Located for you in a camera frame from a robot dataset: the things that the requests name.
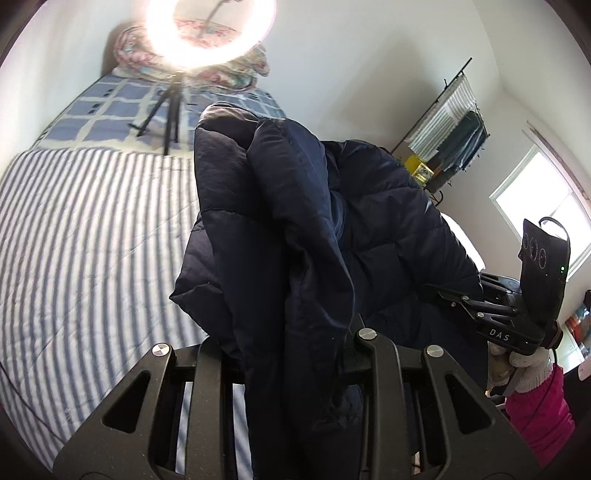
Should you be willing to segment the right forearm pink sleeve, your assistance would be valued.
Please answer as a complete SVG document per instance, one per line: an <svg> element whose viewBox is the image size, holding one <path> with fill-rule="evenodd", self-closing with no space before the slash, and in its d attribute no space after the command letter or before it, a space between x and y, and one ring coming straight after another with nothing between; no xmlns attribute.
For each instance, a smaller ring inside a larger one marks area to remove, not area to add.
<svg viewBox="0 0 591 480"><path fill-rule="evenodd" d="M511 395L506 401L506 411L543 467L556 457L575 431L564 397L564 374L560 366L535 389Z"/></svg>

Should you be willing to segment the right hand white glove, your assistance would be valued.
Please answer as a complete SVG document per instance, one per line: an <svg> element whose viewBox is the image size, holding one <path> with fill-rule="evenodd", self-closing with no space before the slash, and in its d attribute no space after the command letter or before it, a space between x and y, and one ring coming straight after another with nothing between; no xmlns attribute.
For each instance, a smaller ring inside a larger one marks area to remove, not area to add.
<svg viewBox="0 0 591 480"><path fill-rule="evenodd" d="M511 382L511 375L521 371L514 392L528 393L541 386L553 372L553 361L548 349L539 347L532 355L522 355L491 342L488 348L488 389L507 385Z"/></svg>

